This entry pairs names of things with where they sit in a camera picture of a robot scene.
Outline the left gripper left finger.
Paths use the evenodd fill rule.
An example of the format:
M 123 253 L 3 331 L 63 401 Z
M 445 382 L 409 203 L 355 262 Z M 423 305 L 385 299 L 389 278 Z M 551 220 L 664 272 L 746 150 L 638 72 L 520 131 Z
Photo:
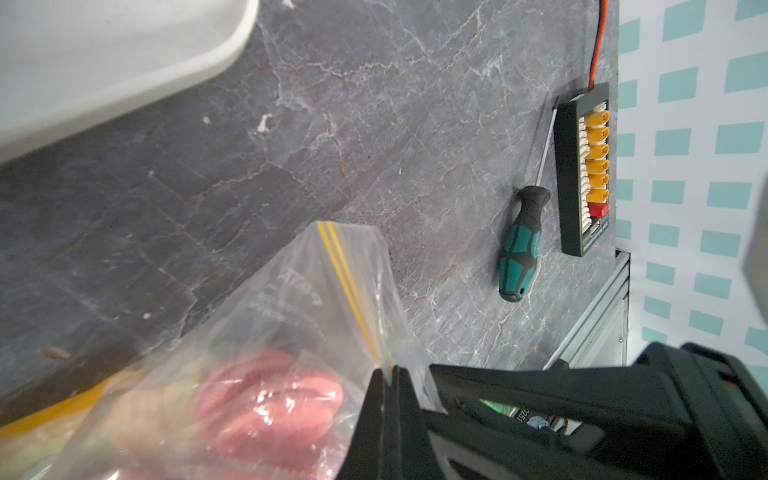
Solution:
M 409 372 L 395 367 L 386 379 L 375 370 L 336 478 L 443 477 Z

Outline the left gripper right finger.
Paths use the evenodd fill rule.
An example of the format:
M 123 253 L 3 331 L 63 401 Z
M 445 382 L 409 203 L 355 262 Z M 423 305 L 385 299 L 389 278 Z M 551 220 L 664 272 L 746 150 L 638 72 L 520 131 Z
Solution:
M 763 479 L 767 398 L 737 358 L 649 345 L 626 367 L 501 371 L 434 364 L 426 417 L 460 479 Z

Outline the ziploc bag of cookies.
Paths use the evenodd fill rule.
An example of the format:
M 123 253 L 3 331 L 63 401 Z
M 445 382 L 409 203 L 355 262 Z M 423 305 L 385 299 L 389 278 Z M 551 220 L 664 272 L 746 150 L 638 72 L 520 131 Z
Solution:
M 308 226 L 173 348 L 4 426 L 5 479 L 331 479 L 375 371 L 441 406 L 381 232 Z

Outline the green black screwdriver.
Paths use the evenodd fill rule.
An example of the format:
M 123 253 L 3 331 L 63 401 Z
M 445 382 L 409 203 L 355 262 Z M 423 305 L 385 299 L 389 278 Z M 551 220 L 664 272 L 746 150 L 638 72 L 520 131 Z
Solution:
M 518 193 L 520 210 L 507 230 L 499 256 L 498 292 L 510 303 L 523 300 L 537 273 L 542 212 L 552 196 L 551 191 L 542 186 L 542 179 L 557 113 L 558 107 L 554 106 L 535 183 L 523 187 Z

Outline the black connector board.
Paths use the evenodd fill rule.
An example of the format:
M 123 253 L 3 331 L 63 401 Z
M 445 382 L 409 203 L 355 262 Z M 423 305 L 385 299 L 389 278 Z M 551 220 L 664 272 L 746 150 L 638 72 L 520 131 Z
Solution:
M 609 225 L 610 88 L 557 105 L 554 146 L 562 251 L 582 257 Z

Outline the white rectangular tray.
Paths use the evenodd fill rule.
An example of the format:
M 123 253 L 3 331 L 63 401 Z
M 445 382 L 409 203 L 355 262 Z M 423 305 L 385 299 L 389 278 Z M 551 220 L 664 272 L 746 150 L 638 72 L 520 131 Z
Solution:
M 4 1 L 1 160 L 225 71 L 257 1 Z

